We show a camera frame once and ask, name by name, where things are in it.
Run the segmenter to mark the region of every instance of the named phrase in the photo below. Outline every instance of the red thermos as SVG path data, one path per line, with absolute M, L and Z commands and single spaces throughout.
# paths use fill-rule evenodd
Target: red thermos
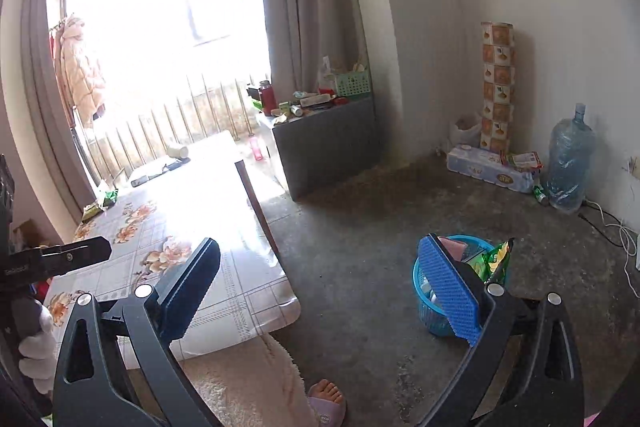
M 273 92 L 273 86 L 268 80 L 260 83 L 260 101 L 262 102 L 262 111 L 265 115 L 271 116 L 271 111 L 278 108 L 276 103 L 276 94 Z

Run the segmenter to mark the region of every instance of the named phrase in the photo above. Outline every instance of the tall patterned column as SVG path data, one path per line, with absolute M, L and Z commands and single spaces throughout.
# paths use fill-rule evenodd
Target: tall patterned column
M 513 122 L 515 68 L 513 25 L 482 23 L 484 101 L 480 147 L 509 152 Z

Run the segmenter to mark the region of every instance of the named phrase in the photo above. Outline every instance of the pink puffer jacket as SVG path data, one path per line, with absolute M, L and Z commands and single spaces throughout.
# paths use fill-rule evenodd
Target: pink puffer jacket
M 82 35 L 84 21 L 70 16 L 60 37 L 62 75 L 65 77 L 74 105 L 83 126 L 92 122 L 93 115 L 105 100 L 105 82 L 100 62 L 87 48 Z

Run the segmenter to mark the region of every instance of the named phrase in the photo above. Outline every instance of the silver screw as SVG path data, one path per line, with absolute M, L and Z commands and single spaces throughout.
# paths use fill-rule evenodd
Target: silver screw
M 151 286 L 150 284 L 141 284 L 136 288 L 135 294 L 136 297 L 140 297 L 142 299 L 151 295 L 151 292 L 153 290 L 153 286 Z
M 81 306 L 86 306 L 91 302 L 91 295 L 89 293 L 83 293 L 78 297 L 78 304 Z
M 546 300 L 548 300 L 554 306 L 558 306 L 558 304 L 562 302 L 560 296 L 557 293 L 553 292 L 549 293 L 549 295 L 546 296 Z
M 491 283 L 486 287 L 486 290 L 494 297 L 502 297 L 504 295 L 504 288 L 496 283 Z

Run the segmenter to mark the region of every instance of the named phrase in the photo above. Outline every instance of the water bottle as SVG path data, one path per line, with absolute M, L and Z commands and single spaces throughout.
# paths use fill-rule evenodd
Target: water bottle
M 549 143 L 546 193 L 551 205 L 562 212 L 575 212 L 584 199 L 595 134 L 584 123 L 583 103 L 575 105 L 573 119 L 556 124 Z

